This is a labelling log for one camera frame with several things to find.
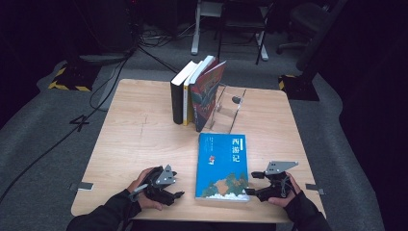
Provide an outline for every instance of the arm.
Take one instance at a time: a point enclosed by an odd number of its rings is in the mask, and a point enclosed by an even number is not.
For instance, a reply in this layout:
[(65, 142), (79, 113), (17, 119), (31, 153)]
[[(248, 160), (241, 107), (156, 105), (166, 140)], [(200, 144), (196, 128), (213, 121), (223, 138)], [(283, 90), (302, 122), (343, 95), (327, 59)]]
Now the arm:
[(301, 191), (286, 207), (288, 217), (299, 231), (331, 231), (324, 215)]
[(288, 217), (293, 221), (294, 226), (299, 231), (331, 231), (324, 215), (318, 210), (316, 205), (309, 200), (300, 189), (293, 177), (287, 172), (291, 179), (294, 192), (290, 192), (286, 198), (271, 197), (268, 202), (285, 209)]
[(98, 230), (115, 231), (119, 224), (127, 219), (133, 218), (141, 211), (138, 202), (132, 202), (124, 190), (112, 196), (105, 205), (101, 205), (88, 215), (74, 218), (66, 228), (66, 231)]
[(116, 231), (122, 221), (133, 218), (142, 209), (162, 210), (162, 204), (148, 199), (143, 192), (139, 194), (137, 202), (132, 202), (128, 197), (152, 169), (142, 171), (137, 180), (133, 181), (126, 190), (112, 196), (105, 205), (99, 206), (88, 215), (74, 218), (68, 224), (66, 231)]

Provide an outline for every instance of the chair leg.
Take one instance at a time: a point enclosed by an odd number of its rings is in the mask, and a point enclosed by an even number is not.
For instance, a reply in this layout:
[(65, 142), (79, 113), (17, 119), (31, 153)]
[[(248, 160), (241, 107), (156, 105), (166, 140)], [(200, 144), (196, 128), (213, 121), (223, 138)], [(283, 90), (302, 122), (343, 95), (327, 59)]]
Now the chair leg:
[(221, 53), (222, 33), (223, 33), (223, 27), (220, 27), (219, 28), (219, 40), (218, 40), (218, 53), (217, 53), (218, 60), (219, 60), (219, 54)]
[(259, 59), (261, 58), (261, 53), (262, 53), (262, 48), (264, 47), (265, 37), (266, 37), (266, 33), (263, 33), (262, 39), (261, 39), (261, 44), (259, 45), (259, 48), (258, 48), (258, 57), (257, 57), (257, 59), (256, 59), (256, 63), (255, 63), (255, 64), (258, 64), (258, 63), (259, 63)]

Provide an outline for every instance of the colorful book cover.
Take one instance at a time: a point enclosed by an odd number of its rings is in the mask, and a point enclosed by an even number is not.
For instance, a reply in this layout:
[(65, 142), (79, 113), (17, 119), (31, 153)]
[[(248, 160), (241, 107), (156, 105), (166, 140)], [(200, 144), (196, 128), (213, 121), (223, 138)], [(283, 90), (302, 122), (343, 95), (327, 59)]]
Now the colorful book cover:
[(201, 132), (204, 128), (216, 105), (217, 89), (225, 66), (225, 62), (217, 64), (198, 77), (194, 84), (191, 84), (191, 102), (197, 132)]
[(195, 198), (248, 201), (245, 135), (201, 133), (198, 141)]

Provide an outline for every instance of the standing book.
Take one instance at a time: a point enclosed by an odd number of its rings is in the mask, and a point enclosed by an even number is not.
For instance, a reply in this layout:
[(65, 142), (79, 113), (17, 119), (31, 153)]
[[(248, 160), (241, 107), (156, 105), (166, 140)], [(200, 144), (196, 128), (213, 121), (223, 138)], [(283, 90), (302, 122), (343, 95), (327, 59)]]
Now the standing book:
[(195, 130), (201, 132), (216, 105), (217, 89), (226, 62), (215, 65), (191, 81), (191, 102), (194, 111)]
[(171, 108), (173, 111), (173, 121), (177, 124), (183, 123), (183, 97), (184, 82), (191, 76), (197, 64), (190, 61), (183, 69), (170, 81)]
[(194, 70), (190, 73), (187, 79), (183, 83), (183, 125), (189, 125), (193, 118), (191, 94), (190, 94), (190, 79), (195, 71), (201, 66), (202, 61), (200, 61)]

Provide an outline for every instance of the blue book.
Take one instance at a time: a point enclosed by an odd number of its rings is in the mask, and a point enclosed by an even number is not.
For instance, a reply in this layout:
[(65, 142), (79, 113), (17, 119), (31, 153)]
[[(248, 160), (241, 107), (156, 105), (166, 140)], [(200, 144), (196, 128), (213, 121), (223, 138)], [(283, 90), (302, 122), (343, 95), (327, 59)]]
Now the blue book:
[(196, 199), (246, 202), (246, 140), (242, 134), (200, 133)]

